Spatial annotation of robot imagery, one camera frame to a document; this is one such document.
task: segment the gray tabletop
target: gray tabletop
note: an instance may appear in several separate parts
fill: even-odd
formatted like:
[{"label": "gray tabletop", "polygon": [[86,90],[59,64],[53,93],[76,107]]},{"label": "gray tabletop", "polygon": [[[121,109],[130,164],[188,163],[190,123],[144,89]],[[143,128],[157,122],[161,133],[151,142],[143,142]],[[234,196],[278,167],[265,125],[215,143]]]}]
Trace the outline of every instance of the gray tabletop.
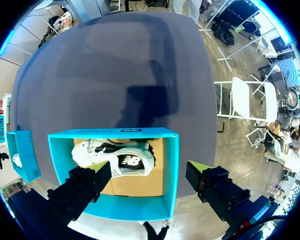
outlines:
[{"label": "gray tabletop", "polygon": [[167,12],[93,19],[44,44],[18,70],[11,130],[31,130],[41,178],[59,185],[50,133],[166,127],[180,136],[178,197],[193,194],[189,160],[213,166],[217,106],[195,22]]}]

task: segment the folding chair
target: folding chair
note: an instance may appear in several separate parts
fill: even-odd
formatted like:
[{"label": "folding chair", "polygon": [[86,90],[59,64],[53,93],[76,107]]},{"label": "folding chair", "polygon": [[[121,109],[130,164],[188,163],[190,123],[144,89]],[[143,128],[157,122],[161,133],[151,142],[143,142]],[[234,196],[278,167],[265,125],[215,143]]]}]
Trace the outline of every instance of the folding chair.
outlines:
[{"label": "folding chair", "polygon": [[[280,67],[279,67],[278,65],[274,65],[273,68],[271,69],[271,71],[269,72],[269,74],[268,74],[268,75],[265,75],[265,78],[264,78],[263,82],[268,82],[268,78],[269,78],[269,76],[272,74],[273,71],[274,71],[275,73],[281,72]],[[251,75],[251,74],[250,74],[250,76],[251,76],[254,80],[256,80],[257,82],[260,82],[260,83],[261,83],[261,81],[260,81],[258,78],[256,78],[255,76],[253,76],[253,75]],[[258,86],[258,87],[256,88],[256,90],[252,93],[252,95],[255,95],[255,93],[256,93],[257,91],[258,91],[259,93],[261,93],[261,94],[262,94],[262,98],[260,98],[260,101],[261,101],[262,99],[264,99],[264,97],[266,96],[265,93],[264,93],[263,91],[260,90],[261,86],[262,86],[262,85]]]},{"label": "folding chair", "polygon": [[[277,96],[276,89],[270,82],[243,81],[233,77],[232,81],[216,81],[220,85],[220,104],[218,117],[255,120],[260,122],[273,123],[277,119]],[[222,114],[222,86],[232,84],[230,92],[229,114]],[[248,84],[259,84],[264,86],[265,94],[265,118],[250,116],[250,88]]]}]

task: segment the new balance logo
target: new balance logo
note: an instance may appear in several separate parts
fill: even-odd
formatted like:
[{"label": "new balance logo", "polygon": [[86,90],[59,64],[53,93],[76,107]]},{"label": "new balance logo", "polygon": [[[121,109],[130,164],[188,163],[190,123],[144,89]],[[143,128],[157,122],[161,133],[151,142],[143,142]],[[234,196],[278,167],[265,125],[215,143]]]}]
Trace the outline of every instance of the new balance logo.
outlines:
[{"label": "new balance logo", "polygon": [[141,158],[138,156],[129,156],[127,155],[124,160],[121,162],[122,165],[130,165],[130,166],[137,166],[140,162]]}]

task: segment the white wall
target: white wall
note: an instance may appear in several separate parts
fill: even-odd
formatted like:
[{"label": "white wall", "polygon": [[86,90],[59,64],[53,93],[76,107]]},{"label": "white wall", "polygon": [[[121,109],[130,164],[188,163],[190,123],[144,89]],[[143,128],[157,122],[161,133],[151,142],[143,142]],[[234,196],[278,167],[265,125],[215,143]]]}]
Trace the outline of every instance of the white wall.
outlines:
[{"label": "white wall", "polygon": [[[64,13],[57,5],[39,9],[37,12],[39,15],[42,15],[42,18],[46,21],[48,21],[52,16],[61,16]],[[31,11],[20,25],[14,29],[14,34],[9,40],[9,43],[30,53],[31,55],[37,51],[41,39],[48,30],[47,23],[38,16],[38,13]],[[31,55],[17,49],[14,46],[8,44],[0,57],[18,65],[22,65],[31,57]]]},{"label": "white wall", "polygon": [[[51,16],[61,16],[63,11],[59,6],[52,6],[40,9],[38,13],[41,15],[47,14],[42,17],[48,21]],[[26,17],[14,30],[9,42],[30,54],[34,54],[47,32],[47,28],[48,25],[39,16]],[[5,93],[12,93],[17,70],[30,57],[29,54],[9,44],[6,46],[3,54],[0,55],[0,100]],[[5,144],[0,143],[0,152],[8,153],[8,148],[2,146],[5,146]],[[4,160],[2,166],[3,170],[0,170],[0,188],[19,178],[10,159]]]},{"label": "white wall", "polygon": [[[3,59],[0,59],[0,100],[5,93],[11,94],[15,76],[19,66]],[[9,153],[7,147],[0,143],[0,152]],[[19,178],[19,175],[14,171],[11,160],[6,159],[2,162],[3,169],[0,170],[0,188]]]}]

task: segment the white sneaker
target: white sneaker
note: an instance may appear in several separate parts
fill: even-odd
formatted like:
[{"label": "white sneaker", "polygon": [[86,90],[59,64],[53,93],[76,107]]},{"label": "white sneaker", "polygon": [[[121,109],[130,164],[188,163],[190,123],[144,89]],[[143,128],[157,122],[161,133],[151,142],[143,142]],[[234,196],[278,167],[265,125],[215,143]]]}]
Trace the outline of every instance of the white sneaker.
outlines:
[{"label": "white sneaker", "polygon": [[112,177],[148,176],[155,158],[147,142],[114,143],[108,139],[90,139],[74,146],[73,160],[82,167],[110,162]]}]

